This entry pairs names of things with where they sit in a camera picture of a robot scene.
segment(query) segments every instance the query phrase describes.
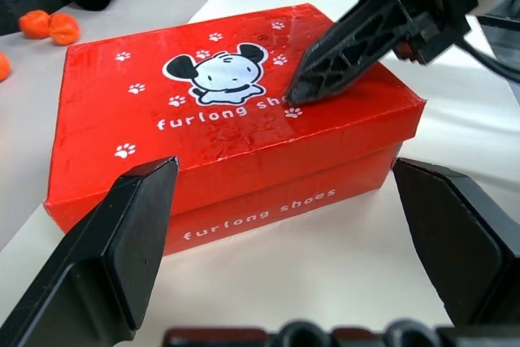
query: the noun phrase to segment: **cable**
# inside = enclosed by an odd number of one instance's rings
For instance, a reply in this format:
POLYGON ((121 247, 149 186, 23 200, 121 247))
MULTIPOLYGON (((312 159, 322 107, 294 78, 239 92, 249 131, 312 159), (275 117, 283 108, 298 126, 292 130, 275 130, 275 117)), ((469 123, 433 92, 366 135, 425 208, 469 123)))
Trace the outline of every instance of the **cable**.
POLYGON ((455 45, 461 50, 464 50, 467 54, 472 56, 479 63, 484 65, 487 69, 495 72, 497 75, 504 77, 507 80, 514 81, 520 84, 520 69, 511 67, 508 64, 502 63, 491 56, 475 49, 468 41, 463 38, 460 41, 455 42, 455 45))

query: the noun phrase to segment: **orange object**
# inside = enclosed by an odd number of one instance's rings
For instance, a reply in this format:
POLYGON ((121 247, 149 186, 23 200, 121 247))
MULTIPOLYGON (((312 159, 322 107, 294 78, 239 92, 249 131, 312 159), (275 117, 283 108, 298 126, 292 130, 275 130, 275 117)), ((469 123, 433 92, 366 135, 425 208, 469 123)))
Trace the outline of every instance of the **orange object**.
POLYGON ((425 102, 378 63, 339 97, 286 106, 331 26, 301 5, 69 48, 45 208, 68 231, 117 176, 176 156, 171 254, 377 189, 425 102))
POLYGON ((19 29, 27 38, 41 40, 47 38, 49 31, 50 16, 45 11, 30 11, 18 19, 19 29))
POLYGON ((80 38, 80 25, 73 16, 54 14, 50 17, 50 37, 58 45, 70 45, 80 38))
POLYGON ((11 65, 7 56, 0 52, 0 81, 5 80, 11 73, 11 65))

